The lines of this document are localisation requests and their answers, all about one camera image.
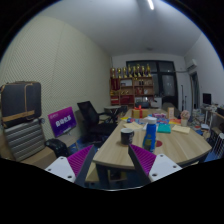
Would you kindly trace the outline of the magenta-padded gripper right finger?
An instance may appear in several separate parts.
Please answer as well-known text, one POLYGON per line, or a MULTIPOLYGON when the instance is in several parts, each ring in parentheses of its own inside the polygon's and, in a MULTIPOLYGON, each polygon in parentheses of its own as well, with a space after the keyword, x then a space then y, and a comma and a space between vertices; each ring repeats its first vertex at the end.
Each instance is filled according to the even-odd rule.
POLYGON ((181 170, 181 167, 165 154, 155 155, 133 144, 128 146, 128 154, 143 185, 181 170))

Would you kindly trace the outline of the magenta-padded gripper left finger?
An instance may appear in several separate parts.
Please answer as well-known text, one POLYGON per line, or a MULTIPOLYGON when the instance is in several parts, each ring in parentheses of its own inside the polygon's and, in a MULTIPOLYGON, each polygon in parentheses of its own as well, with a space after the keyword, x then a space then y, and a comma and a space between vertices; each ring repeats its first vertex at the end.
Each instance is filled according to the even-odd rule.
POLYGON ((94 155, 94 146, 90 145, 69 157, 58 157, 46 171, 83 187, 94 155))

